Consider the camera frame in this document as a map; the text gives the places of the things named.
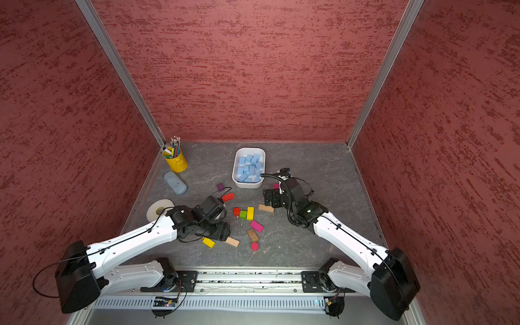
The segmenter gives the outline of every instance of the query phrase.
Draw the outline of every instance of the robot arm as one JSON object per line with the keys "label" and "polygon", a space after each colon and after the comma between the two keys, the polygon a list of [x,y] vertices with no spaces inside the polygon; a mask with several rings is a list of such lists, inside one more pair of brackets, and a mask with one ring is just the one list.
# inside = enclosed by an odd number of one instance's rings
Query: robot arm
{"label": "robot arm", "polygon": [[177,283],[177,273],[167,259],[140,265],[121,263],[155,246],[187,235],[225,241],[229,223],[222,199],[209,196],[194,208],[165,207],[157,220],[138,229],[87,247],[82,241],[67,247],[56,271],[56,284],[63,313],[72,313],[100,295],[135,287],[168,291]]}
{"label": "robot arm", "polygon": [[277,174],[262,174],[275,178],[280,189],[264,190],[265,205],[287,209],[289,221],[328,240],[359,268],[336,259],[320,269],[320,284],[326,290],[349,288],[371,297],[374,304],[388,317],[399,320],[418,293],[419,282],[406,254],[399,248],[389,251],[339,221],[323,205],[309,201],[313,191],[305,194],[291,177],[289,168]]}

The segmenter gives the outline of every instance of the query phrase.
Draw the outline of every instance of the white plastic tray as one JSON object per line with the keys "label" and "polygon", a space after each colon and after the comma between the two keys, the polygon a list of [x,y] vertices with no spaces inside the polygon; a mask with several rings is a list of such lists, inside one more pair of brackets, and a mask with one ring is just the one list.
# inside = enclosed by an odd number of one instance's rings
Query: white plastic tray
{"label": "white plastic tray", "polygon": [[254,155],[259,154],[260,160],[259,162],[262,164],[264,169],[262,170],[262,173],[265,173],[265,151],[260,148],[242,148],[237,150],[237,154],[235,154],[235,164],[233,165],[233,174],[231,175],[231,178],[237,185],[237,187],[240,188],[259,188],[262,186],[262,183],[264,181],[263,177],[260,177],[260,181],[258,183],[240,183],[237,181],[238,178],[238,166],[240,165],[240,157],[247,156],[248,154]]}

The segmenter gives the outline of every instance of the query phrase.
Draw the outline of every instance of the magenta block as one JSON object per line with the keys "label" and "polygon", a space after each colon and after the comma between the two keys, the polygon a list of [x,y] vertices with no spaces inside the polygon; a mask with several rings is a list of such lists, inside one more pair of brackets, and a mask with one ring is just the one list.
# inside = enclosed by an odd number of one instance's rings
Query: magenta block
{"label": "magenta block", "polygon": [[262,232],[262,230],[264,229],[264,226],[262,226],[255,220],[251,221],[251,223],[249,225],[251,226],[251,228],[253,228],[254,230],[256,230],[258,232]]}

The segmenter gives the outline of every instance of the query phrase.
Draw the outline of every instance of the brown wooden block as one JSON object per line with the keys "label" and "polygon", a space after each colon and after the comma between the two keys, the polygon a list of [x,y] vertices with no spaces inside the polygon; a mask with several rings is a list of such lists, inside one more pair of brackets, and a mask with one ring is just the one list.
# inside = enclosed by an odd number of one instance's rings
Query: brown wooden block
{"label": "brown wooden block", "polygon": [[238,247],[238,244],[240,244],[240,241],[236,240],[235,238],[228,237],[226,239],[226,242],[230,245],[233,245],[235,247]]}
{"label": "brown wooden block", "polygon": [[255,230],[253,228],[248,230],[248,236],[254,243],[256,243],[259,240],[258,235],[255,233]]}
{"label": "brown wooden block", "polygon": [[271,212],[271,213],[275,211],[275,209],[272,206],[266,206],[263,204],[259,204],[258,209],[262,210],[262,211],[266,211],[266,212]]}

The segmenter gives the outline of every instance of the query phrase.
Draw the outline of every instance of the white tape roll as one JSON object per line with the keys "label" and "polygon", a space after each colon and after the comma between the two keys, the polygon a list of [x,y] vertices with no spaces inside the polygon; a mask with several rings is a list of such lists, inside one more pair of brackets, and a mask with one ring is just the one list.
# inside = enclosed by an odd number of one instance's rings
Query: white tape roll
{"label": "white tape roll", "polygon": [[162,212],[162,215],[164,215],[168,210],[170,210],[164,208],[172,206],[175,205],[173,204],[173,201],[169,199],[162,199],[157,202],[154,202],[154,204],[152,204],[148,208],[148,211],[146,211],[146,219],[148,219],[149,222],[153,222],[157,220],[157,218],[159,217],[159,213]]}

